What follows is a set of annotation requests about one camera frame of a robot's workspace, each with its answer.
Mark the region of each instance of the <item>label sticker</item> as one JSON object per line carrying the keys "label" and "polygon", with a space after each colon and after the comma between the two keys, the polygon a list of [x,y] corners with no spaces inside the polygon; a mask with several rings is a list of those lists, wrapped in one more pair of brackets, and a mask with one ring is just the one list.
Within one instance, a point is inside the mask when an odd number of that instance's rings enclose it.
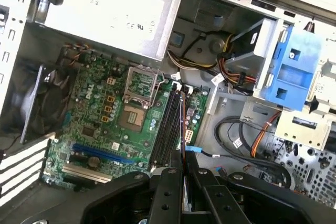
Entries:
{"label": "label sticker", "polygon": [[250,43],[251,45],[254,44],[254,42],[256,42],[257,36],[258,36],[258,33],[253,34],[252,39],[251,39],[251,43]]}
{"label": "label sticker", "polygon": [[239,147],[241,147],[242,144],[243,143],[241,142],[240,138],[238,138],[238,139],[236,139],[236,140],[233,141],[233,145],[236,147],[236,149],[238,149]]}
{"label": "label sticker", "polygon": [[224,77],[221,73],[216,75],[214,78],[211,79],[211,82],[215,85],[218,86],[222,81],[224,81]]}

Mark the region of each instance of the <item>black fan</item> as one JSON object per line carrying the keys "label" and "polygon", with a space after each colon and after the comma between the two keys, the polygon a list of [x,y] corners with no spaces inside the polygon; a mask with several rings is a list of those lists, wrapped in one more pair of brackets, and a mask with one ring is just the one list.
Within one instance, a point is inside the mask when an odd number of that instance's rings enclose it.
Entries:
{"label": "black fan", "polygon": [[71,69],[18,62],[6,96],[1,128],[22,131],[21,143],[59,129],[75,77]]}

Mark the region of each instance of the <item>white connector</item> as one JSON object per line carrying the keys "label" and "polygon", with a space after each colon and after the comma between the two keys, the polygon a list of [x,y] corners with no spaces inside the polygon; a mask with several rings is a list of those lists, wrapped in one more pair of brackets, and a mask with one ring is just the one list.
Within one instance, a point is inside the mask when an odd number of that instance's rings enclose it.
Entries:
{"label": "white connector", "polygon": [[186,130],[185,131],[185,141],[186,143],[190,143],[191,142],[191,138],[193,137],[194,132],[191,130]]}

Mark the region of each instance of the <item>screw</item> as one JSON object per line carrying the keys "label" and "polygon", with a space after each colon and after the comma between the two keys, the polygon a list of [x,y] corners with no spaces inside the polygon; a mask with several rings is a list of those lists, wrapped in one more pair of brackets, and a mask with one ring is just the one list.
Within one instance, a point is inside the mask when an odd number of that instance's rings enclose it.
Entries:
{"label": "screw", "polygon": [[176,169],[170,169],[169,171],[168,171],[168,173],[176,173]]}
{"label": "screw", "polygon": [[198,170],[198,173],[199,173],[199,174],[207,174],[208,171],[207,171],[206,169],[199,169],[199,170]]}
{"label": "screw", "polygon": [[293,52],[290,52],[290,53],[289,53],[289,58],[290,58],[290,59],[294,59],[294,58],[295,58],[295,54],[294,54]]}
{"label": "screw", "polygon": [[33,222],[32,224],[48,224],[48,221],[47,220],[38,220],[38,221]]}
{"label": "screw", "polygon": [[235,175],[233,175],[233,178],[236,179],[236,180],[242,180],[243,176],[240,175],[240,174],[235,174]]}

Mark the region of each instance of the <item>expansion slot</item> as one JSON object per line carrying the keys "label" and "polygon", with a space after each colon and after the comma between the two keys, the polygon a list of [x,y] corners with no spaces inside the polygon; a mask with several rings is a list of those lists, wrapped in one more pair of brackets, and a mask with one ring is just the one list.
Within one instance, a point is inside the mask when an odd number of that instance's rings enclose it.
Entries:
{"label": "expansion slot", "polygon": [[83,152],[88,156],[94,156],[94,157],[98,157],[98,158],[105,158],[111,161],[116,161],[122,164],[133,164],[135,163],[133,160],[131,159],[127,159],[109,152],[105,152],[105,151],[101,151],[101,150],[97,150],[95,148],[91,148],[88,146],[84,146],[81,144],[74,144],[72,146],[72,150],[75,152]]}
{"label": "expansion slot", "polygon": [[180,137],[180,94],[170,92],[159,131],[150,157],[151,166],[166,166]]}
{"label": "expansion slot", "polygon": [[100,183],[107,183],[112,179],[112,176],[106,175],[104,173],[95,172],[93,170],[89,170],[72,164],[64,165],[62,168],[62,172],[94,180]]}

